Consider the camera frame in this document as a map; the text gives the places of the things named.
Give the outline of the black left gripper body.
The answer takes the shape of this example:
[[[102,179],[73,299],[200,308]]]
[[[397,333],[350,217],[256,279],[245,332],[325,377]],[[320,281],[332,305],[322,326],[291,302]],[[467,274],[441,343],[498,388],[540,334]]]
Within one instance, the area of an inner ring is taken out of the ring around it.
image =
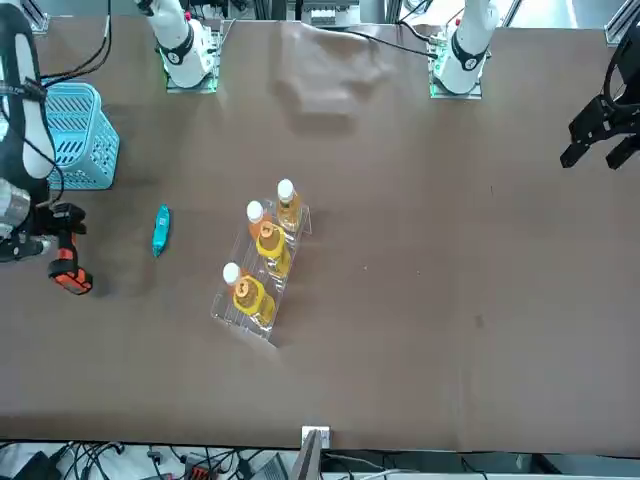
[[[569,124],[572,144],[592,145],[620,134],[639,133],[639,112],[612,108],[596,95]]]

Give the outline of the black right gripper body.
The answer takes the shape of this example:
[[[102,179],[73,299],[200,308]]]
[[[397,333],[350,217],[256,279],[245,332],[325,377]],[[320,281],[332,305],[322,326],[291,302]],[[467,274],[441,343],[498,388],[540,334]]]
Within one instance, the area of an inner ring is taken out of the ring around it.
[[[50,204],[34,207],[27,218],[14,229],[19,250],[49,250],[52,245],[53,210]]]

